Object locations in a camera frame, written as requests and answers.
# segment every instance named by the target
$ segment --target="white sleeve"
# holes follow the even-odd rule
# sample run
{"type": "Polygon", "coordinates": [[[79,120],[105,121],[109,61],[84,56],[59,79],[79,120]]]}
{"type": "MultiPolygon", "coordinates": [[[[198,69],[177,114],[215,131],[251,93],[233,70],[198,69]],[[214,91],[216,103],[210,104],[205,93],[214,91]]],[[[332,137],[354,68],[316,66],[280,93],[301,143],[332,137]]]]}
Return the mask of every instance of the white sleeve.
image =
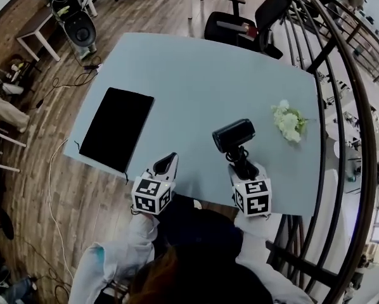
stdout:
{"type": "Polygon", "coordinates": [[[309,296],[291,281],[266,263],[266,241],[269,219],[265,217],[246,218],[239,212],[235,226],[243,234],[243,244],[236,262],[249,268],[268,289],[273,300],[286,304],[312,304],[309,296]]]}
{"type": "Polygon", "coordinates": [[[132,277],[154,259],[152,241],[158,221],[144,215],[133,216],[120,241],[94,243],[83,254],[74,276],[69,303],[94,303],[112,280],[132,277]]]}

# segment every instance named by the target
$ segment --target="brown hair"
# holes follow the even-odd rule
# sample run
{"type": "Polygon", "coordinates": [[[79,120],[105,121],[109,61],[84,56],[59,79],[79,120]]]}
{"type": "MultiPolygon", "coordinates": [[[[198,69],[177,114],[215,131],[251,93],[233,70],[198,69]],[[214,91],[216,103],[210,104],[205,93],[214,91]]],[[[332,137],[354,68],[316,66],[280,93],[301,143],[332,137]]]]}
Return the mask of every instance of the brown hair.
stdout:
{"type": "Polygon", "coordinates": [[[128,304],[173,303],[178,259],[174,248],[151,262],[133,279],[128,304]]]}

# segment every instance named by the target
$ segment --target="light blue table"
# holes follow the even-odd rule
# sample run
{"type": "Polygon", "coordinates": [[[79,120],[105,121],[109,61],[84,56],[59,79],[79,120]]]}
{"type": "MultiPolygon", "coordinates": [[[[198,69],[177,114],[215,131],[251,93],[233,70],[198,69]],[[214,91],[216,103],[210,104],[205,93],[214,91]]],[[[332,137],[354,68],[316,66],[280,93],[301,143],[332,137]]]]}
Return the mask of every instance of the light blue table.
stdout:
{"type": "MultiPolygon", "coordinates": [[[[245,147],[266,167],[273,212],[312,216],[318,191],[320,137],[314,79],[298,68],[246,49],[203,39],[124,34],[106,59],[74,123],[64,154],[111,174],[110,167],[79,154],[109,87],[153,96],[155,102],[127,170],[129,179],[163,155],[179,155],[176,192],[234,206],[228,163],[212,132],[249,118],[256,136],[245,147]],[[310,118],[298,146],[274,126],[271,105],[287,99],[310,118]]],[[[124,131],[128,118],[109,118],[124,131]]]]}

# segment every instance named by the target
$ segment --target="white cable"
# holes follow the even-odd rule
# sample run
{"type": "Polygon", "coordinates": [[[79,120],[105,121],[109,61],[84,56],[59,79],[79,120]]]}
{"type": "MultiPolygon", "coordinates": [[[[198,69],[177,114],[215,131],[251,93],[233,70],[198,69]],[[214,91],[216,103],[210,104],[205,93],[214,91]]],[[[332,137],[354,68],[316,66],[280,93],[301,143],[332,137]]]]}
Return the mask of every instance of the white cable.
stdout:
{"type": "Polygon", "coordinates": [[[50,189],[50,185],[51,185],[51,165],[53,163],[53,159],[55,158],[58,150],[68,141],[68,139],[64,140],[60,146],[57,148],[57,150],[53,153],[53,155],[51,156],[51,159],[50,159],[50,164],[49,164],[49,209],[50,209],[50,215],[51,215],[51,218],[54,220],[56,226],[57,226],[57,230],[58,230],[58,233],[60,234],[60,239],[61,239],[61,247],[63,248],[63,259],[64,259],[64,264],[65,264],[65,267],[68,271],[68,273],[70,274],[71,276],[71,279],[74,280],[74,277],[73,277],[73,274],[71,273],[68,265],[67,265],[67,261],[65,259],[65,249],[64,249],[64,240],[63,240],[63,236],[61,235],[61,230],[60,230],[60,226],[58,226],[58,223],[55,219],[55,217],[53,216],[53,212],[51,211],[51,189],[50,189]]]}

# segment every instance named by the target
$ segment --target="black and white marker cube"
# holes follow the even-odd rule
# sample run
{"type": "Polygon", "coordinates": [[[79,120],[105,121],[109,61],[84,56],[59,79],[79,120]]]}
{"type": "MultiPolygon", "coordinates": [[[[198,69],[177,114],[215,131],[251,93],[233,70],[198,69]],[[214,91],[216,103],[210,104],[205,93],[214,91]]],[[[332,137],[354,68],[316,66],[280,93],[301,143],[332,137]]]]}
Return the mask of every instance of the black and white marker cube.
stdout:
{"type": "Polygon", "coordinates": [[[270,179],[236,183],[233,192],[237,207],[246,217],[271,213],[270,179]]]}
{"type": "Polygon", "coordinates": [[[174,182],[137,177],[132,189],[133,208],[158,215],[170,203],[175,186],[174,182]]]}

